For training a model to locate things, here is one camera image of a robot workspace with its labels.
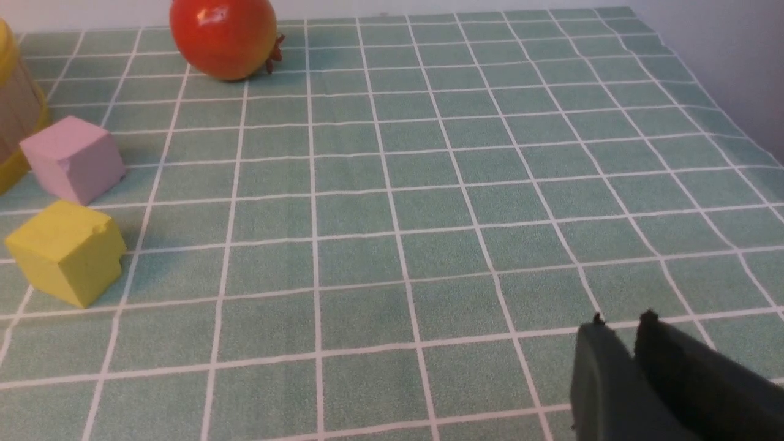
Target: white wall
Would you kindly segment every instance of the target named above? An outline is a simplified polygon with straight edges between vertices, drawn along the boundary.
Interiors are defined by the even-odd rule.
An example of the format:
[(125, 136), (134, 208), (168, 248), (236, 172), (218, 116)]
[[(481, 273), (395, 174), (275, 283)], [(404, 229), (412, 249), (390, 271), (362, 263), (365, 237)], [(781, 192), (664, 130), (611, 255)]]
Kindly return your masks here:
[[(271, 0), (278, 18), (334, 18), (625, 5), (627, 0)], [(166, 25), (170, 0), (0, 0), (15, 32)]]
[(784, 1), (630, 4), (730, 118), (784, 162)]

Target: yellow cube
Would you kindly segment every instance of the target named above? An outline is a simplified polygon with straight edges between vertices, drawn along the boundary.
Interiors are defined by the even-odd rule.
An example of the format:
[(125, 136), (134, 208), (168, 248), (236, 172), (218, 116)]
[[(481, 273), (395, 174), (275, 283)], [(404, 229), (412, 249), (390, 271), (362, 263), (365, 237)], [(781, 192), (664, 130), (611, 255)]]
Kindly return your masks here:
[(121, 275), (127, 250), (106, 214), (60, 200), (5, 238), (37, 290), (87, 308)]

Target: wooden container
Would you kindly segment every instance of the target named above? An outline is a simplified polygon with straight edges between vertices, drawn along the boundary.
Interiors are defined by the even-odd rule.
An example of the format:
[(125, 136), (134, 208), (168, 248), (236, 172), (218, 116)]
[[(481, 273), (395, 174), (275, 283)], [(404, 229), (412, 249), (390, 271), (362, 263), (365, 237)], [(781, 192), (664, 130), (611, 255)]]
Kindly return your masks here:
[(30, 170), (19, 142), (50, 123), (46, 98), (0, 19), (0, 195)]

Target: foam block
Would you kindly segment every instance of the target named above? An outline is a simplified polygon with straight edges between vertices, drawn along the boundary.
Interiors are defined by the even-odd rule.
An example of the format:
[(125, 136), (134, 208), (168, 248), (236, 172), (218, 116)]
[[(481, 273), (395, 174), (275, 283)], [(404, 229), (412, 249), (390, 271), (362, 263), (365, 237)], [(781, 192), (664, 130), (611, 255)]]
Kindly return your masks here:
[(79, 308), (120, 277), (126, 251), (111, 217), (62, 199), (12, 232), (5, 246), (35, 289)]
[(83, 206), (125, 176), (111, 133), (75, 116), (61, 119), (20, 145), (44, 190)]

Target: pink cube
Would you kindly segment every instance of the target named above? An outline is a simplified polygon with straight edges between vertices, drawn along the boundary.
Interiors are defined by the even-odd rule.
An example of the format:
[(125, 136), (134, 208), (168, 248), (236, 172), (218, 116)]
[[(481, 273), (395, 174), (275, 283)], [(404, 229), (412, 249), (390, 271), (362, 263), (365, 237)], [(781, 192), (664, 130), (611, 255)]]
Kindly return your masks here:
[(111, 133), (67, 116), (20, 142), (41, 187), (86, 206), (125, 176)]

